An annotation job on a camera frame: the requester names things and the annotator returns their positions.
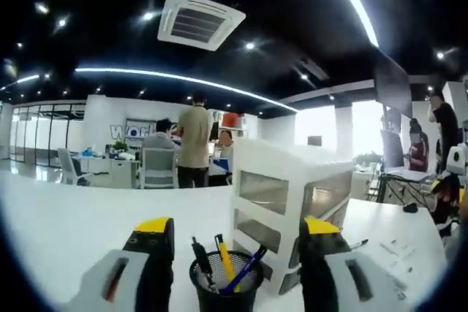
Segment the person in red shirt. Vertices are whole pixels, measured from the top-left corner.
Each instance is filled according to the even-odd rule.
[[[427,172],[429,163],[429,140],[423,132],[416,118],[409,123],[409,137],[411,148],[409,150],[409,169],[418,172]]]

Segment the mesh pen cup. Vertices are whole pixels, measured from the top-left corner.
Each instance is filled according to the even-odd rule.
[[[228,251],[231,264],[237,275],[245,264],[252,258],[239,251]],[[226,269],[218,251],[207,254],[208,260],[213,270],[213,282],[218,289],[223,289],[229,284]],[[257,289],[263,282],[263,268],[258,264],[239,283],[239,292],[229,294],[217,294],[208,288],[205,275],[200,270],[197,260],[190,266],[190,279],[197,288],[198,303],[200,312],[251,312],[254,310],[255,295]]]

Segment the wall logo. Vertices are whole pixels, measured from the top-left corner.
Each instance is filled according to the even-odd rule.
[[[173,123],[170,131],[173,133],[177,124]],[[156,134],[156,121],[127,120],[126,126],[120,124],[110,125],[110,137],[113,140],[141,140],[144,137]]]

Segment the black ceiling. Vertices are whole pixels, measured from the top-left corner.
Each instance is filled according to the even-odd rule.
[[[47,15],[35,10],[38,1],[49,7]],[[158,18],[138,24],[142,14],[161,9],[165,0],[4,0],[0,54],[18,68],[18,78],[42,76],[0,91],[0,99],[12,103],[85,99],[100,86],[100,93],[107,96],[137,98],[144,89],[141,99],[186,102],[191,92],[200,89],[194,83],[161,77],[73,74],[78,66],[167,72],[271,99],[372,79],[373,48],[349,0],[212,1],[246,13],[246,20],[215,52],[159,41]],[[460,51],[468,42],[467,0],[361,1],[380,50],[409,74],[442,72],[451,78],[463,71],[459,60],[447,67],[435,53]],[[67,25],[57,30],[57,20],[63,16]],[[244,49],[248,42],[256,43],[255,50]],[[313,66],[326,76],[314,75]],[[300,79],[300,73],[309,80]],[[15,79],[4,69],[0,87]],[[214,108],[225,109],[229,103],[233,110],[254,113],[261,104],[217,88],[207,88],[207,93]]]

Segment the office chair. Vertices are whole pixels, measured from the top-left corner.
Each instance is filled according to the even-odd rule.
[[[178,188],[176,150],[143,148],[140,168],[140,188]]]
[[[68,149],[58,149],[58,160],[60,161],[60,166],[62,174],[68,184],[68,180],[72,182],[73,186],[80,185],[78,184],[80,180],[84,180],[86,183],[89,183],[90,186],[93,186],[94,179],[92,173],[81,173],[78,174],[75,167],[73,166],[72,157]]]

